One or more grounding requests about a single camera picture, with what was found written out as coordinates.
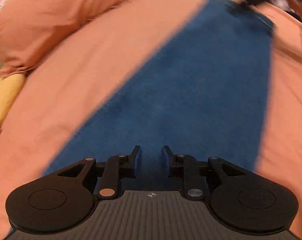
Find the orange blanket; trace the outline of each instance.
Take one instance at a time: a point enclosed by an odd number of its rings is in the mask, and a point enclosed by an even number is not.
[[[0,134],[0,239],[5,200],[47,168],[76,129],[186,21],[203,0],[132,0],[63,41],[28,77]],[[302,24],[270,4],[275,23],[268,116],[257,173],[290,188],[302,239]]]

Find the yellow pillow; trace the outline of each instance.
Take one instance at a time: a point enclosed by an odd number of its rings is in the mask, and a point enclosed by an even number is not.
[[[0,127],[25,82],[24,74],[0,78]]]

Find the blue cloth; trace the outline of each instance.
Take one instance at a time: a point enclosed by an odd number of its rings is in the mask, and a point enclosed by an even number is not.
[[[229,0],[203,9],[79,129],[46,174],[86,157],[142,147],[153,176],[161,147],[253,170],[268,95],[272,22]]]

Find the black object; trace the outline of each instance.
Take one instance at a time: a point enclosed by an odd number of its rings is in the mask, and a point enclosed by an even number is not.
[[[289,12],[289,11],[286,11],[286,13],[289,14],[289,15],[291,15],[293,18],[295,18],[296,20],[298,20],[299,22],[302,23],[302,18],[299,15],[297,15],[296,13]]]
[[[14,228],[7,239],[176,239],[178,232],[183,239],[297,239],[288,229],[298,202],[287,188],[218,157],[201,162],[164,146],[163,180],[178,179],[180,188],[141,191],[133,186],[140,157],[136,146],[103,163],[86,158],[15,189],[6,201]]]

